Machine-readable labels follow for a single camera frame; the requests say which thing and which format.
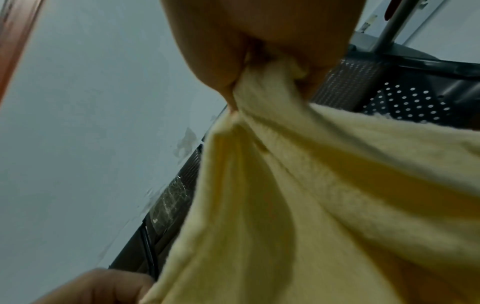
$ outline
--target yellow towel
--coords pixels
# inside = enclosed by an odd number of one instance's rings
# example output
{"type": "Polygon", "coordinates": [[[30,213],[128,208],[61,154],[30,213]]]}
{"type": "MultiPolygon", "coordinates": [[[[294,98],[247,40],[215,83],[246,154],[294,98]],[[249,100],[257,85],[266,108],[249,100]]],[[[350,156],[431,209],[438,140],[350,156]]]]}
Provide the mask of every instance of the yellow towel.
{"type": "Polygon", "coordinates": [[[250,65],[142,303],[480,303],[480,134],[306,105],[250,65]]]}

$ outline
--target peeling paint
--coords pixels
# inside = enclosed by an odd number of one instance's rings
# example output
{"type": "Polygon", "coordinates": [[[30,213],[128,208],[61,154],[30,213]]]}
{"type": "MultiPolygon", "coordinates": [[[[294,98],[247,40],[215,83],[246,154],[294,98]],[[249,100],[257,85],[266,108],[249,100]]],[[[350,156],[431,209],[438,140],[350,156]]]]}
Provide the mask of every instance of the peeling paint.
{"type": "Polygon", "coordinates": [[[173,151],[173,155],[178,158],[178,164],[180,164],[186,157],[188,157],[195,148],[197,143],[197,136],[189,128],[185,130],[185,135],[177,143],[176,149],[173,151]]]}

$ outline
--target metal rod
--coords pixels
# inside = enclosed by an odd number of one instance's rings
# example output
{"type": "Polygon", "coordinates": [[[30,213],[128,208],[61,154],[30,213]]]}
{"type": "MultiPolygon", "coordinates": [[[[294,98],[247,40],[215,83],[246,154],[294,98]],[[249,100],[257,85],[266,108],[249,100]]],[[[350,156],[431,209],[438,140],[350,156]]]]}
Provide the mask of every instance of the metal rod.
{"type": "Polygon", "coordinates": [[[156,281],[160,276],[159,263],[157,260],[157,255],[155,254],[155,249],[150,243],[149,233],[147,231],[147,225],[145,220],[141,223],[140,228],[140,238],[143,245],[143,251],[145,252],[146,264],[148,266],[148,274],[156,281]]]}
{"type": "Polygon", "coordinates": [[[385,29],[380,34],[380,37],[370,48],[370,52],[382,54],[388,51],[421,1],[422,0],[402,0],[394,15],[386,24],[385,29]]]}

